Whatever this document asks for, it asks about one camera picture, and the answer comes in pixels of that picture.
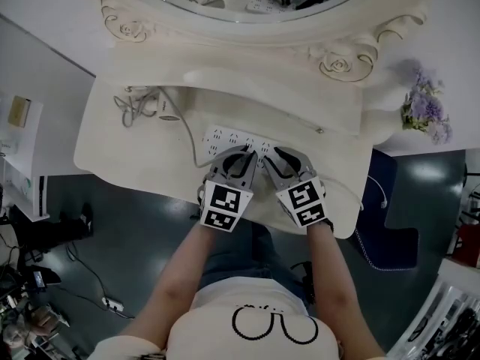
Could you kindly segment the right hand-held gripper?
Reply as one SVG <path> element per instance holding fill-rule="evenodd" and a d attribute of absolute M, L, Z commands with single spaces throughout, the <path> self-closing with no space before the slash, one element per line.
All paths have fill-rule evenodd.
<path fill-rule="evenodd" d="M 278 146 L 274 150 L 295 173 L 283 174 L 270 157 L 263 158 L 282 209 L 298 228 L 325 220 L 325 191 L 310 158 L 289 147 Z"/>

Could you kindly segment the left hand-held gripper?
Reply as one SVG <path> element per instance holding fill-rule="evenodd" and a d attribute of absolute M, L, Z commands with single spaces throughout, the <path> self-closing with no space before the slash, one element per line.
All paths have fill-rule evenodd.
<path fill-rule="evenodd" d="M 258 154 L 255 151 L 250 153 L 238 178 L 228 173 L 247 153 L 248 146 L 239 145 L 221 152 L 214 159 L 197 191 L 201 225 L 228 233 L 234 230 L 254 195 L 251 186 Z"/>

